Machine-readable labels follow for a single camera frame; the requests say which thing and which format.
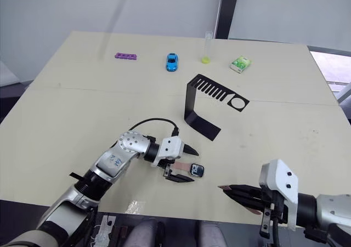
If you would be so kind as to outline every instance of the white table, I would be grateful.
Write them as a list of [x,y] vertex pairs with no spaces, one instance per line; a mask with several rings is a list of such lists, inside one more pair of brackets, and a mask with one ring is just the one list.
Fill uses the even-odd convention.
[[[73,32],[0,125],[0,197],[51,205],[131,125],[165,117],[205,166],[195,182],[165,180],[162,170],[135,160],[101,201],[100,210],[243,223],[261,218],[228,198],[218,185],[258,186],[261,165],[281,158],[299,177],[299,190],[350,193],[351,127],[307,47],[215,40],[212,61],[200,63],[196,38]],[[137,61],[118,60],[116,52]],[[179,70],[165,70],[167,53]],[[243,74],[229,68],[239,55],[253,60]],[[185,88],[201,73],[250,100],[243,112],[198,94],[196,111],[222,131],[212,142],[183,120]],[[172,127],[138,128],[161,140]]]

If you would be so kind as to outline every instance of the black cable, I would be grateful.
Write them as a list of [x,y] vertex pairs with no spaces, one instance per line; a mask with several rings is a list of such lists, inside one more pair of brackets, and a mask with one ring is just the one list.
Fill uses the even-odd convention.
[[273,244],[274,247],[280,247],[279,232],[278,232],[278,218],[273,219]]
[[144,124],[148,121],[153,121],[153,120],[158,120],[158,121],[165,121],[165,122],[169,122],[171,123],[173,126],[174,126],[174,129],[172,131],[172,136],[178,136],[179,134],[179,128],[177,127],[177,125],[175,124],[175,122],[169,120],[169,119],[166,119],[166,118],[160,118],[160,117],[154,117],[154,118],[149,118],[149,119],[145,119],[141,122],[139,122],[138,124],[135,124],[133,125],[129,130],[133,130],[134,128],[136,128],[137,126],[141,125],[141,124]]
[[336,247],[335,243],[330,238],[327,239],[327,243],[330,247]]

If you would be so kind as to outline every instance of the black wire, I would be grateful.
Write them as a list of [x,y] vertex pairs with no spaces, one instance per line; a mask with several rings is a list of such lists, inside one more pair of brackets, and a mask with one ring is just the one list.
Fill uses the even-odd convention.
[[154,117],[154,118],[145,119],[145,120],[139,122],[138,124],[133,125],[129,130],[133,130],[133,129],[136,128],[137,126],[139,126],[139,125],[141,125],[141,124],[144,124],[144,123],[146,123],[146,122],[148,122],[148,121],[153,121],[153,120],[166,121],[166,122],[171,123],[171,124],[174,126],[174,128],[178,128],[177,125],[176,125],[173,121],[171,121],[171,120],[169,120],[169,119]]
[[333,243],[333,241],[330,238],[327,239],[327,243],[330,247],[336,247],[335,243]]
[[280,247],[279,232],[278,232],[278,218],[273,219],[273,244],[274,244],[274,247]]

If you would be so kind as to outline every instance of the watch face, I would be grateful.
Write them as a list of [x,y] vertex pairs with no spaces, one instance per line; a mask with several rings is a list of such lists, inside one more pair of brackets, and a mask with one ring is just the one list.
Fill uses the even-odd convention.
[[190,174],[192,174],[192,176],[202,177],[204,171],[205,171],[205,168],[201,165],[193,163],[190,166]]

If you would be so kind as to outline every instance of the blue toy car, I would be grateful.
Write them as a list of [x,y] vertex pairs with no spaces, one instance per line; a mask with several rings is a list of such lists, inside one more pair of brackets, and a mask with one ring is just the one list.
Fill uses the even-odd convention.
[[178,69],[178,56],[170,53],[167,55],[166,70],[168,72],[174,72]]

